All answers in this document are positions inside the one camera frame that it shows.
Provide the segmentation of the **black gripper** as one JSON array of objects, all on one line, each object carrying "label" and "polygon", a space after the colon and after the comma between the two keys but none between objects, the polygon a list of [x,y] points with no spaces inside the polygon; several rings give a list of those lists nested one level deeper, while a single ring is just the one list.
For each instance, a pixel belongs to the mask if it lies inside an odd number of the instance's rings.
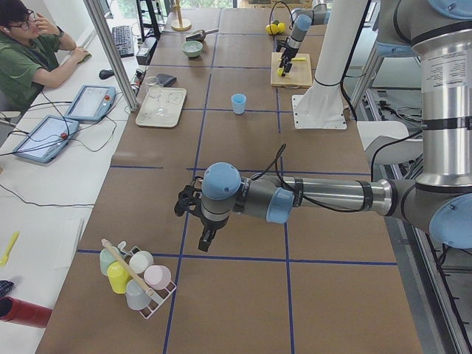
[{"label": "black gripper", "polygon": [[227,213],[202,212],[201,222],[204,225],[204,230],[198,242],[198,249],[200,251],[209,251],[217,230],[223,228],[227,223]]},{"label": "black gripper", "polygon": [[292,67],[292,62],[291,60],[294,57],[294,49],[291,47],[286,47],[282,56],[281,56],[281,61],[280,61],[280,66],[279,68],[284,68],[285,73],[288,74],[291,70]]}]

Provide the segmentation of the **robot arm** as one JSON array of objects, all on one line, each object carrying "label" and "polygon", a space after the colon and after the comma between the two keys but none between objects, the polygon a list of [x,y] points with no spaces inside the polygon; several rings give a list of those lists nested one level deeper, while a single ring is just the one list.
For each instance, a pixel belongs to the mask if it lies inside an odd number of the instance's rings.
[{"label": "robot arm", "polygon": [[280,77],[284,77],[290,72],[292,60],[298,53],[308,30],[314,25],[328,23],[330,9],[327,8],[325,1],[315,1],[311,10],[294,9],[291,11],[291,17],[293,19],[291,34],[284,41],[277,41],[276,51],[280,52],[283,49],[277,70]]},{"label": "robot arm", "polygon": [[471,3],[383,1],[381,55],[418,56],[422,70],[423,171],[412,180],[336,181],[209,166],[194,213],[206,251],[232,212],[284,223],[295,207],[377,212],[457,249],[471,247]]}]

